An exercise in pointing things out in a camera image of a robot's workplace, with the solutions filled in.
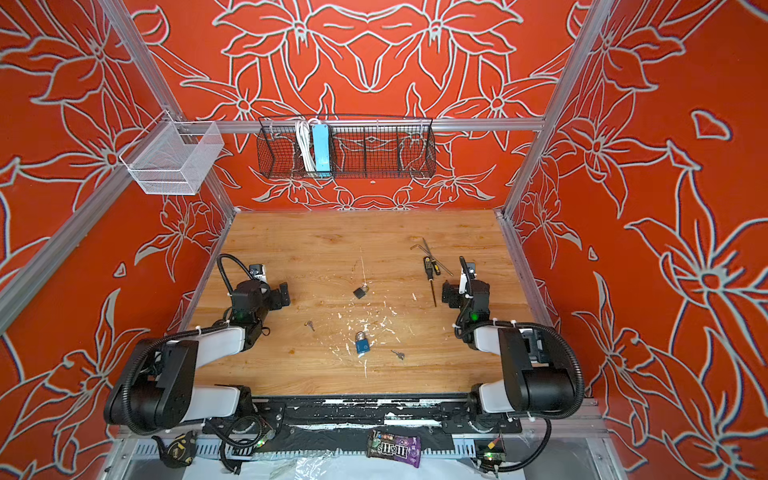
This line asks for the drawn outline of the blue padlock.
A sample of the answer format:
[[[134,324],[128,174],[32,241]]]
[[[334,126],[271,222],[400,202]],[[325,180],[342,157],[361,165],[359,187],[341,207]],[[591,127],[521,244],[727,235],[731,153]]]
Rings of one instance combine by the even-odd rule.
[[[370,351],[370,343],[365,332],[359,331],[356,333],[355,349],[359,357],[362,357]]]

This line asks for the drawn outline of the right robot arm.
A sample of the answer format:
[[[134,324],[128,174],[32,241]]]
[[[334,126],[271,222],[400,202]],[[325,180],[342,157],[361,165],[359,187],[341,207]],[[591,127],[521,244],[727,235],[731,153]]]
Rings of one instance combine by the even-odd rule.
[[[455,337],[471,349],[495,355],[502,378],[472,387],[470,409],[555,420],[582,406],[585,379],[567,341],[554,328],[536,322],[503,321],[490,311],[490,285],[477,278],[475,265],[459,258],[459,281],[446,281],[442,302],[456,309]]]

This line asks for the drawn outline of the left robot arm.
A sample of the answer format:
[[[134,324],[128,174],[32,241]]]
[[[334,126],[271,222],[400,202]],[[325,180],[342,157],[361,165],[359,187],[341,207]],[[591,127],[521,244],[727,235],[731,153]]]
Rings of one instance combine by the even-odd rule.
[[[286,282],[271,287],[265,266],[247,266],[221,253],[216,266],[230,306],[208,327],[139,341],[103,410],[107,424],[148,436],[181,424],[211,419],[232,423],[256,415],[251,390],[238,385],[203,385],[199,369],[250,350],[269,334],[269,313],[291,305]]]

